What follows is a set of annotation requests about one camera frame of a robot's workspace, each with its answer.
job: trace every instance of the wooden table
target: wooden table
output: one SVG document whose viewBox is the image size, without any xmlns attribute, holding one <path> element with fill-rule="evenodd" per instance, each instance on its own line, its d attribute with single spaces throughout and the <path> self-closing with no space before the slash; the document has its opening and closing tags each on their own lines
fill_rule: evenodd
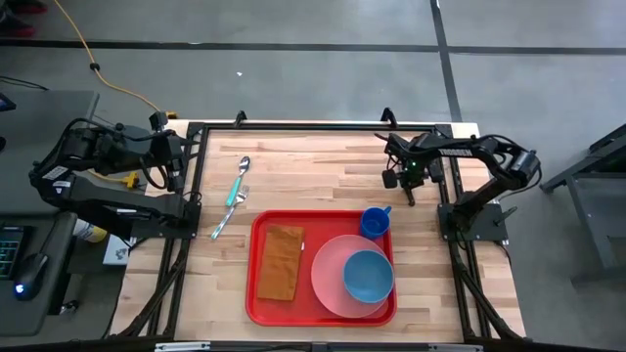
<svg viewBox="0 0 626 352">
<path fill-rule="evenodd" d="M 186 120 L 169 128 L 184 136 Z M 478 134 L 474 123 L 453 123 L 457 138 Z M 411 138 L 415 133 L 401 133 Z M 315 340 L 372 342 L 462 341 L 448 246 L 439 238 L 435 207 L 438 188 L 426 181 L 414 190 L 416 206 L 407 205 L 401 189 L 386 190 L 380 172 L 386 164 L 384 142 L 371 132 L 214 131 L 202 175 L 202 215 L 192 241 L 180 303 L 176 339 Z M 221 221 L 237 175 L 239 160 L 249 155 L 250 186 L 217 241 L 210 234 Z M 480 161 L 459 159 L 466 190 L 488 180 Z M 195 164 L 190 164 L 189 175 Z M 449 187 L 451 199 L 454 191 Z M 148 190 L 157 195 L 157 190 Z M 364 209 L 392 205 L 391 236 L 398 310 L 379 328 L 266 328 L 246 314 L 245 289 L 249 233 L 253 219 L 267 209 Z M 152 239 L 133 250 L 112 322 L 112 333 L 126 328 L 154 292 L 164 240 Z M 514 280 L 502 248 L 477 242 L 476 255 L 486 296 L 517 333 L 524 335 Z M 166 320 L 168 298 L 161 321 Z M 469 299 L 474 331 L 475 305 Z"/>
</svg>

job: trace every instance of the gray floor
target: gray floor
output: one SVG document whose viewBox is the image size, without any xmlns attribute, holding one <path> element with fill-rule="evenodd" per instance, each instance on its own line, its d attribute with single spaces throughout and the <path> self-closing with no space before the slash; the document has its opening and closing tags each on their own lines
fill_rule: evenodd
<svg viewBox="0 0 626 352">
<path fill-rule="evenodd" d="M 436 44 L 426 0 L 64 0 L 89 39 L 220 43 Z M 448 43 L 624 47 L 619 0 L 440 0 Z M 56 9 L 41 38 L 73 38 Z M 438 54 L 94 51 L 105 76 L 183 118 L 449 121 Z M 624 123 L 624 56 L 453 55 L 464 121 L 538 150 L 549 178 Z M 77 49 L 0 48 L 2 74 L 102 94 L 98 114 L 147 125 L 151 109 L 103 87 Z M 564 190 L 505 200 L 515 285 L 529 337 L 626 349 L 626 287 L 574 289 L 599 267 Z M 74 337 L 71 333 L 59 338 Z"/>
</svg>

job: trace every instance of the silver spoon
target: silver spoon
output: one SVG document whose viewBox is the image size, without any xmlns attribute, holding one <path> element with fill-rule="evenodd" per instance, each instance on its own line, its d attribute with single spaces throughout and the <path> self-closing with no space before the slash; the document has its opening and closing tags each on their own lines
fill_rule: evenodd
<svg viewBox="0 0 626 352">
<path fill-rule="evenodd" d="M 242 160 L 239 162 L 239 177 L 235 180 L 235 184 L 231 189 L 231 193 L 226 198 L 226 206 L 232 206 L 235 201 L 235 197 L 237 196 L 237 191 L 239 190 L 239 185 L 242 183 L 242 179 L 244 178 L 244 174 L 246 171 L 250 169 L 250 158 L 249 156 L 244 156 Z"/>
</svg>

